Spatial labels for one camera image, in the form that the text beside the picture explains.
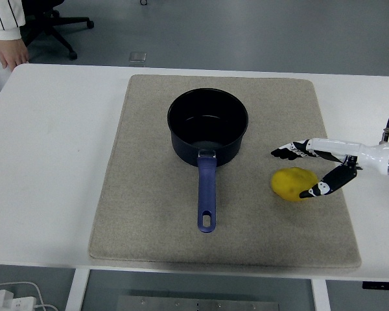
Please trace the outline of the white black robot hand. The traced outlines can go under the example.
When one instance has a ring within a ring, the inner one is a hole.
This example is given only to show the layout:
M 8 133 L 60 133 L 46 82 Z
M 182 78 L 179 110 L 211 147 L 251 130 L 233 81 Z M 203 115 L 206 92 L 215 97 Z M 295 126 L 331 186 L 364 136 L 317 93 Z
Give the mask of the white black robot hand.
M 300 198 L 331 194 L 356 178 L 358 170 L 365 168 L 374 168 L 380 174 L 389 176 L 389 143 L 366 146 L 346 141 L 312 138 L 285 144 L 271 151 L 271 154 L 288 160 L 321 157 L 340 163 L 317 184 L 301 192 Z

